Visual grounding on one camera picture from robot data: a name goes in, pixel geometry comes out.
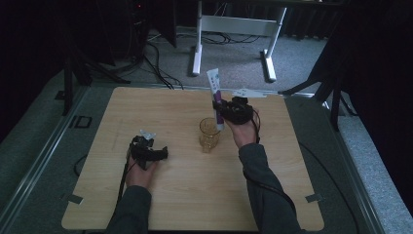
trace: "hand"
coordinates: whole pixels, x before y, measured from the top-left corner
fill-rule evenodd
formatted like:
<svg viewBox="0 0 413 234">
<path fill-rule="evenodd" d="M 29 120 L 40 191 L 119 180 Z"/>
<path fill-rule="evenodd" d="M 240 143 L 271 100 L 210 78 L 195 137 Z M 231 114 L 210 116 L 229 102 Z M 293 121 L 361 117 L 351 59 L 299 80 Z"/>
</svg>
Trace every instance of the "hand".
<svg viewBox="0 0 413 234">
<path fill-rule="evenodd" d="M 155 172 L 156 167 L 158 166 L 159 161 L 153 162 L 149 168 L 145 171 L 141 169 L 134 161 L 132 157 L 129 159 L 128 174 L 126 177 L 127 187 L 138 185 L 146 189 L 149 188 L 151 184 L 152 176 Z"/>
<path fill-rule="evenodd" d="M 254 109 L 253 120 L 257 123 L 257 113 L 258 110 Z M 235 125 L 232 122 L 225 119 L 225 123 L 230 127 L 231 131 L 233 132 L 233 138 L 235 144 L 238 148 L 243 147 L 249 143 L 255 143 L 257 141 L 255 127 L 252 124 L 252 121 L 248 121 L 242 125 Z"/>
</svg>

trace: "black device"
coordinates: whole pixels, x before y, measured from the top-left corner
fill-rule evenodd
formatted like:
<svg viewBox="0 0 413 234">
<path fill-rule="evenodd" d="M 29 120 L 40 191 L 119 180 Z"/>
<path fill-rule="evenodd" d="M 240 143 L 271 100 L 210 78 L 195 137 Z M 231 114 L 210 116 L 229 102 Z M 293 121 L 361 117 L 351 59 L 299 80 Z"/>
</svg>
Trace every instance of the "black device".
<svg viewBox="0 0 413 234">
<path fill-rule="evenodd" d="M 146 162 L 167 159 L 168 148 L 165 146 L 162 150 L 154 150 L 152 149 L 153 144 L 153 138 L 146 139 L 143 136 L 135 136 L 128 149 L 128 160 L 132 157 L 141 169 L 146 170 Z"/>
<path fill-rule="evenodd" d="M 248 105 L 248 98 L 246 97 L 233 97 L 231 101 L 222 99 L 221 102 L 213 100 L 212 105 L 224 119 L 236 125 L 252 120 L 254 114 L 254 109 L 251 105 Z"/>
</svg>

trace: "white metal stand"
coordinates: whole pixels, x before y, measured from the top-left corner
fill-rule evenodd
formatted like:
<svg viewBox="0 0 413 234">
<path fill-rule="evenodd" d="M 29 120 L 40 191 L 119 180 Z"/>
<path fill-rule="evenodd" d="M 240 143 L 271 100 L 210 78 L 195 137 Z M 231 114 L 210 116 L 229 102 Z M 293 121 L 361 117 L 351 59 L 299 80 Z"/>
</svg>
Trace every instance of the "white metal stand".
<svg viewBox="0 0 413 234">
<path fill-rule="evenodd" d="M 203 2 L 198 2 L 198 20 L 197 20 L 197 46 L 195 49 L 193 74 L 198 76 L 201 69 L 201 56 L 203 45 L 201 44 L 201 36 L 203 31 L 225 32 L 233 34 L 246 34 L 256 36 L 271 36 L 270 46 L 268 50 L 264 50 L 264 60 L 267 64 L 267 75 L 272 81 L 276 81 L 276 72 L 274 70 L 273 60 L 271 55 L 277 43 L 277 38 L 282 28 L 282 20 L 285 15 L 286 8 L 281 8 L 278 13 L 277 20 L 262 20 L 262 19 L 242 19 L 242 18 L 227 18 L 216 16 L 203 16 Z"/>
</svg>

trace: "wooden table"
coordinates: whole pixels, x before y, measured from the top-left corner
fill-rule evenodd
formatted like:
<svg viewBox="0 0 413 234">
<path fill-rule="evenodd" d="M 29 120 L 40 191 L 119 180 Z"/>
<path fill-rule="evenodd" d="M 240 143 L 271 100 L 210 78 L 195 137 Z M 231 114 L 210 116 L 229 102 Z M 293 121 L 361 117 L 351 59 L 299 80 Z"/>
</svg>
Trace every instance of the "wooden table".
<svg viewBox="0 0 413 234">
<path fill-rule="evenodd" d="M 230 100 L 231 94 L 223 94 Z M 270 167 L 294 201 L 307 230 L 321 230 L 323 220 L 298 142 L 281 96 L 250 98 L 259 109 L 261 143 Z M 151 230 L 256 230 L 242 164 L 231 130 L 221 132 L 209 154 L 199 144 L 199 123 L 212 117 L 210 91 L 117 88 L 109 101 L 62 220 L 66 229 L 105 229 L 118 195 L 126 153 L 141 129 L 156 133 L 154 149 L 169 148 L 150 191 Z"/>
</svg>

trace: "person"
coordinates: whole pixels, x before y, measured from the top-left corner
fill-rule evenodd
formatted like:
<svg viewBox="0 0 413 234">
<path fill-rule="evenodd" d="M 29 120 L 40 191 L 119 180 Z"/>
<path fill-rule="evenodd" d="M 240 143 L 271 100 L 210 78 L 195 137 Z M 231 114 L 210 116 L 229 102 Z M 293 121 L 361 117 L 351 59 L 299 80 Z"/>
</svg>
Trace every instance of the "person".
<svg viewBox="0 0 413 234">
<path fill-rule="evenodd" d="M 264 146 L 257 143 L 257 134 L 252 121 L 235 125 L 225 120 L 230 127 L 240 160 L 247 177 L 247 192 L 255 223 L 261 234 L 306 233 L 300 228 L 291 203 L 276 191 L 282 185 L 268 166 Z M 148 187 L 157 163 L 147 171 L 131 167 L 126 177 L 127 189 L 110 220 L 106 233 L 147 233 L 151 194 Z"/>
</svg>

